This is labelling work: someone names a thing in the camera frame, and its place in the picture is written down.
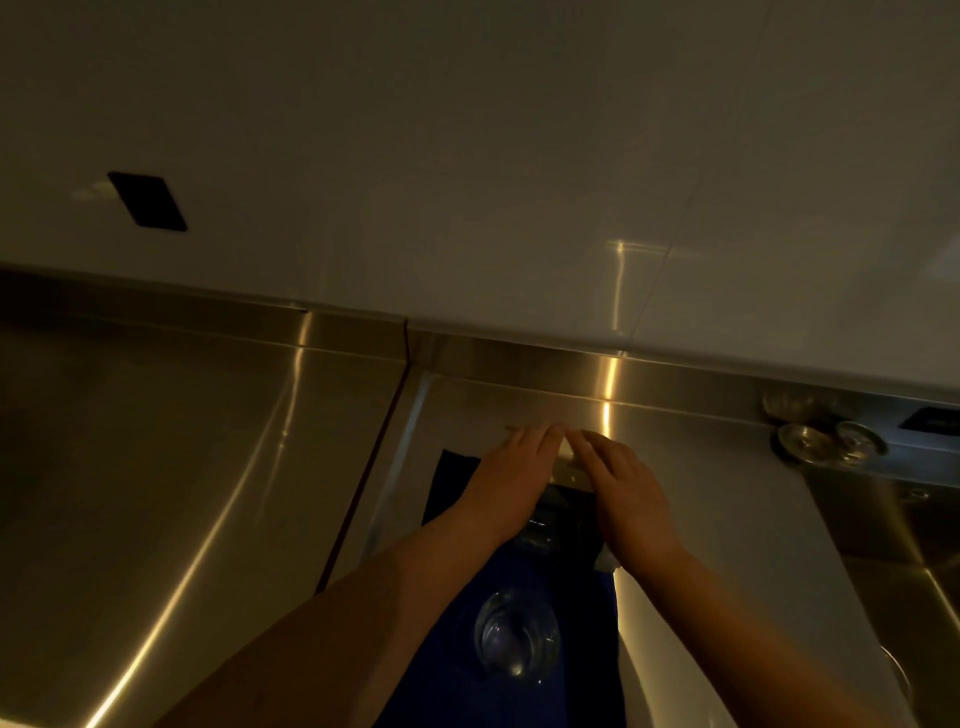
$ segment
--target person's right arm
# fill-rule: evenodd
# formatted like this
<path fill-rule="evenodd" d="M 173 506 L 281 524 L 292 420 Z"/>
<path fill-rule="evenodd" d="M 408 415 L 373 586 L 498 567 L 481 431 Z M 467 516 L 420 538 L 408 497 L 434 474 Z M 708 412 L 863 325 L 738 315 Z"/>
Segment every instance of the person's right arm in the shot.
<path fill-rule="evenodd" d="M 740 728 L 887 728 L 772 625 L 744 609 L 686 551 L 666 496 L 634 452 L 568 430 L 597 496 L 600 527 L 627 572 L 680 637 Z"/>

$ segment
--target sink basin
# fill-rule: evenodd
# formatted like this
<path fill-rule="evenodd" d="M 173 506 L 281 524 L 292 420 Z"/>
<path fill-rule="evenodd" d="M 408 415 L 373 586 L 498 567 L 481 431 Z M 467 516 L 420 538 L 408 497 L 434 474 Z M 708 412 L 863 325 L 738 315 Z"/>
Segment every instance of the sink basin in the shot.
<path fill-rule="evenodd" d="M 960 725 L 960 488 L 813 466 L 804 479 L 920 725 Z"/>

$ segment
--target forearm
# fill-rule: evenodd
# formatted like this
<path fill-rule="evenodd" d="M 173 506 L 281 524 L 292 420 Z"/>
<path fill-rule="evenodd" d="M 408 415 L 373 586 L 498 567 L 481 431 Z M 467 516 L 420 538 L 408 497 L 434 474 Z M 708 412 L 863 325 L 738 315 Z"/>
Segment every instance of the forearm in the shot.
<path fill-rule="evenodd" d="M 694 557 L 680 554 L 639 576 L 741 728 L 885 725 L 746 611 Z"/>
<path fill-rule="evenodd" d="M 372 724 L 496 546 L 455 505 L 276 623 L 158 725 Z"/>

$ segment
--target person's left hand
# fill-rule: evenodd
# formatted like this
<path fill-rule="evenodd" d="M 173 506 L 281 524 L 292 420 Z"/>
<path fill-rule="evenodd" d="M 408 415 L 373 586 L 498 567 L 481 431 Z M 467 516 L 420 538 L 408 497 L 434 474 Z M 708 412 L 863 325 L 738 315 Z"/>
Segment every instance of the person's left hand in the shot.
<path fill-rule="evenodd" d="M 457 505 L 489 529 L 498 546 L 514 538 L 534 512 L 564 433 L 563 425 L 515 430 L 477 466 Z"/>

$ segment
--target person's right hand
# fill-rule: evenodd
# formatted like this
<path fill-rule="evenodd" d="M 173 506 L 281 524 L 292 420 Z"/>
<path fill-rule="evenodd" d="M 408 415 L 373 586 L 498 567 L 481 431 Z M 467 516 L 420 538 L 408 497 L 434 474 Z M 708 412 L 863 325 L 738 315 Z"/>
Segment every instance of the person's right hand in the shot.
<path fill-rule="evenodd" d="M 670 504 L 634 451 L 589 430 L 568 429 L 566 439 L 590 476 L 600 531 L 623 568 L 642 582 L 683 559 Z"/>

